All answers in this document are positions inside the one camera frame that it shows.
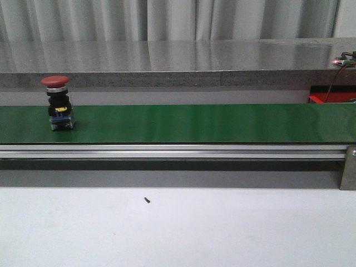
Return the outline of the grey pleated curtain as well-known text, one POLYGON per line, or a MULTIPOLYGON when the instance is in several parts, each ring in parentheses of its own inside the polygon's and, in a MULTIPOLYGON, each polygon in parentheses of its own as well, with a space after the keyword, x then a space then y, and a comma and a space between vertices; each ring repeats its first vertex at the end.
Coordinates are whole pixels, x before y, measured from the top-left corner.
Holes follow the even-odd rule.
POLYGON ((2 1, 1 41, 331 37, 339 1, 2 1))

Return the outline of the aluminium conveyor side rail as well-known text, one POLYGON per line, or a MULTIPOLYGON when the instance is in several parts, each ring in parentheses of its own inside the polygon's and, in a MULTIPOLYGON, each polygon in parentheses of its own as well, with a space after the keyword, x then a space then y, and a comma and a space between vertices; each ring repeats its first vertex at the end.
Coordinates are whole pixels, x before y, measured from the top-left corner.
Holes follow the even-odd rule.
POLYGON ((351 145, 2 145, 2 159, 344 160, 351 145))

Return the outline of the red mushroom push button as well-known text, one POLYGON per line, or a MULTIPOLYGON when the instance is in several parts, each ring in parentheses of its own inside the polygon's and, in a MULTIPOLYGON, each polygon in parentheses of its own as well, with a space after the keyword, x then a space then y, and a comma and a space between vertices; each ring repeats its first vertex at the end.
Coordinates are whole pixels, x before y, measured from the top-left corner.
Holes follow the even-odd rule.
POLYGON ((67 76, 48 76, 41 79, 41 84, 46 86, 48 96, 48 115, 50 117, 51 130, 73 129, 73 108, 70 103, 67 83, 70 79, 67 76))

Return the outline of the green circuit board red LED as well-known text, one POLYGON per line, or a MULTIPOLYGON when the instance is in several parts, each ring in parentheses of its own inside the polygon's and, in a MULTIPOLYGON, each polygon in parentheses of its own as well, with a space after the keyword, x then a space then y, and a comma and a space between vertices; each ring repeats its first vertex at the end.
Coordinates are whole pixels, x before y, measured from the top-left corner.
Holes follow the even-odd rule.
POLYGON ((356 51, 353 52, 342 52, 340 57, 336 57, 332 60, 332 63, 338 66, 355 66, 355 54, 356 51))

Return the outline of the steel conveyor support bracket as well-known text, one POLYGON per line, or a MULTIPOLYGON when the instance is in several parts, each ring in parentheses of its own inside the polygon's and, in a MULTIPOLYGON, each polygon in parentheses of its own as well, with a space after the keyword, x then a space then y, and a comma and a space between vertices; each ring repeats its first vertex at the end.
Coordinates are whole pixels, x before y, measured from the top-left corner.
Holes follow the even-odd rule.
POLYGON ((341 190, 355 190, 356 189, 355 145, 348 146, 348 148, 347 148, 344 170, 343 170, 339 188, 341 190))

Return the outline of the red bin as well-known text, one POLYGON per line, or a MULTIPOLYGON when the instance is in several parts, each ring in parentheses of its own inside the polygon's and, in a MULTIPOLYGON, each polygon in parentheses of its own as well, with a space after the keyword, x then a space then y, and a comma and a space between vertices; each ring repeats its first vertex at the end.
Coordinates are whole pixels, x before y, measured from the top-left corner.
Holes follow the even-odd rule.
POLYGON ((355 86, 311 86, 309 94, 311 103, 355 102, 355 86))

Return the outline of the green conveyor belt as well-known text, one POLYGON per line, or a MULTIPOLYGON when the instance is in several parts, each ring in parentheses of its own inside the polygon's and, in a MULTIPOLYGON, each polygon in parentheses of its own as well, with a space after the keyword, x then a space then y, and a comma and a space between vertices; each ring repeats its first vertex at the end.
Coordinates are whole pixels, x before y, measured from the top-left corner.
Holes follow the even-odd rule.
POLYGON ((354 143, 355 104, 76 106, 53 132, 44 106, 1 107, 2 143, 354 143))

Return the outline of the grey stone counter slab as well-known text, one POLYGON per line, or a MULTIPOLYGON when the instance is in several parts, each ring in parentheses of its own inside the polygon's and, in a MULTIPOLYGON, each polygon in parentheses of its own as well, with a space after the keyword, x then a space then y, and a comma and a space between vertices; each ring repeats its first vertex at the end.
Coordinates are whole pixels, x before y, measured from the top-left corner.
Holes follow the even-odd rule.
POLYGON ((1 43, 1 87, 38 87, 65 75, 72 87, 354 85, 332 60, 354 38, 1 43))

